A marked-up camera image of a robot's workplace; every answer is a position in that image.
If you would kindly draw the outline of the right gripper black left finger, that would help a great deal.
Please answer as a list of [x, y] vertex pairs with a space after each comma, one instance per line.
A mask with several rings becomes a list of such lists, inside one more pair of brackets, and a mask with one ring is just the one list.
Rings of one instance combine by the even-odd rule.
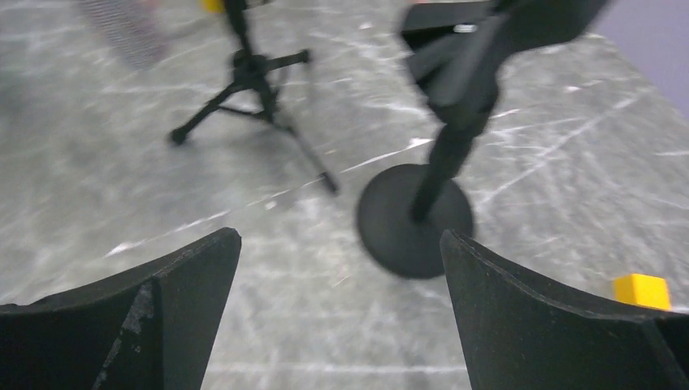
[[224, 227], [161, 258], [1, 308], [4, 389], [199, 389], [241, 252]]

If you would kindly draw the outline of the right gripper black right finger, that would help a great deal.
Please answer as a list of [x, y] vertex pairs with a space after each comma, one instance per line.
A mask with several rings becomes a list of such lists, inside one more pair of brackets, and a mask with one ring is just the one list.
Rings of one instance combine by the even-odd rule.
[[599, 297], [447, 231], [440, 240], [473, 389], [685, 389], [688, 317]]

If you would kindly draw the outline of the black round-base clip mic stand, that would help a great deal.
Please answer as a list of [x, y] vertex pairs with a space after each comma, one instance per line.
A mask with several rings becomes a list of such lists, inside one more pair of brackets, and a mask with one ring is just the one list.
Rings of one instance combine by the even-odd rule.
[[381, 171], [357, 205], [357, 231], [372, 259], [405, 279], [444, 274], [440, 238], [473, 236], [474, 213], [455, 178], [500, 96], [498, 72], [515, 54], [573, 41], [604, 0], [422, 2], [400, 35], [405, 65], [442, 127], [424, 164]]

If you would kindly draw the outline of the glitter silver toy microphone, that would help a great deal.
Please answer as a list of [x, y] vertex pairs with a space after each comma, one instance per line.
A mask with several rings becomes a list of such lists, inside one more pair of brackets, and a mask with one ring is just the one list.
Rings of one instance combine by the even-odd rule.
[[155, 1], [84, 0], [76, 6], [131, 67], [150, 69], [163, 59], [167, 41]]

